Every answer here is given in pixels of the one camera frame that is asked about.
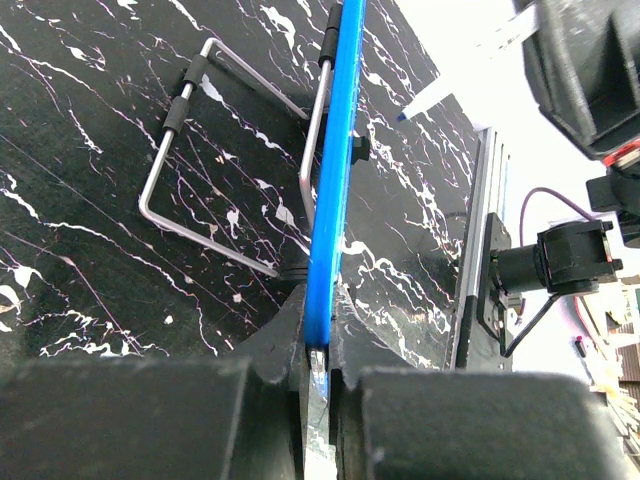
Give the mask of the white marker with blue cap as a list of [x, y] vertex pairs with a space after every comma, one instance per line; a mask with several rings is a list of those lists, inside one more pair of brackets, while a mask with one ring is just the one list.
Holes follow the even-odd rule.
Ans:
[[451, 94], [451, 88], [441, 79], [436, 79], [421, 90], [397, 116], [398, 122], [409, 120], [429, 110]]

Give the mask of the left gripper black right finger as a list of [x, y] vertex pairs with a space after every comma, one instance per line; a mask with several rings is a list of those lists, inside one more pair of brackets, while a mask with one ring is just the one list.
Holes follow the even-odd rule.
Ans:
[[341, 479], [622, 479], [601, 400], [562, 375], [418, 369], [334, 300], [329, 436]]

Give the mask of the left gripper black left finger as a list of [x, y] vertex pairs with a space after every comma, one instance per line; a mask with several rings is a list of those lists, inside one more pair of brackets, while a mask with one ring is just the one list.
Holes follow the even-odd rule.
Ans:
[[305, 289], [213, 357], [58, 358], [1, 386], [5, 479], [300, 479]]

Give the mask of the blue-framed whiteboard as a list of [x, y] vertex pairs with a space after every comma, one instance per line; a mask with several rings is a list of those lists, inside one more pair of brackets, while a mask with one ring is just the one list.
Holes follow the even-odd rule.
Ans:
[[365, 16], [364, 1], [342, 4], [310, 245], [304, 340], [312, 379], [323, 396], [329, 394], [330, 330], [346, 224]]

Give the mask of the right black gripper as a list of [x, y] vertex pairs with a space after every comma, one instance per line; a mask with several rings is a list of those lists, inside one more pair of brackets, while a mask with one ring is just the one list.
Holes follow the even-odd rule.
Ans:
[[539, 110], [588, 158], [639, 137], [639, 3], [535, 1], [522, 45]]

